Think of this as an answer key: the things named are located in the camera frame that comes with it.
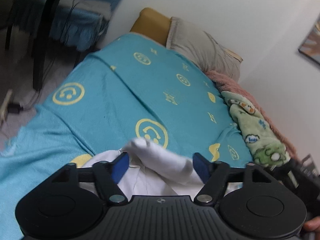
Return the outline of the person's right hand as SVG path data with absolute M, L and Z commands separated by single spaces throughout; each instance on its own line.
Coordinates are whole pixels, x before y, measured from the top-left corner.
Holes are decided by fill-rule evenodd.
M 315 217 L 304 223 L 303 228 L 308 232 L 315 233 L 315 239 L 319 239 L 320 234 L 320 217 Z

